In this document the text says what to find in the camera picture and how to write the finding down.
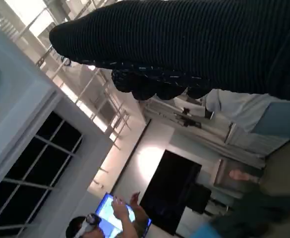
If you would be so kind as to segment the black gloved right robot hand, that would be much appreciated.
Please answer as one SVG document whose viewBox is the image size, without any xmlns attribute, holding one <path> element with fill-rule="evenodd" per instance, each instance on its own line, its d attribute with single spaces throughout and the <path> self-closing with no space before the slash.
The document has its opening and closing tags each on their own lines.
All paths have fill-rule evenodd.
<svg viewBox="0 0 290 238">
<path fill-rule="evenodd" d="M 290 101 L 290 0 L 122 0 L 54 27 L 71 61 Z"/>
</svg>

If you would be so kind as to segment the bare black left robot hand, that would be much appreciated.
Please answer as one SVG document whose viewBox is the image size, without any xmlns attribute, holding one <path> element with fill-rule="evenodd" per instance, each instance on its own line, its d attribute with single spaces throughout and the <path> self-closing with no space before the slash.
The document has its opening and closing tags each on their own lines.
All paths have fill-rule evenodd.
<svg viewBox="0 0 290 238">
<path fill-rule="evenodd" d="M 259 186 L 234 201 L 224 215 L 202 224 L 192 238 L 260 238 L 272 224 L 290 217 L 290 193 L 271 194 Z"/>
</svg>

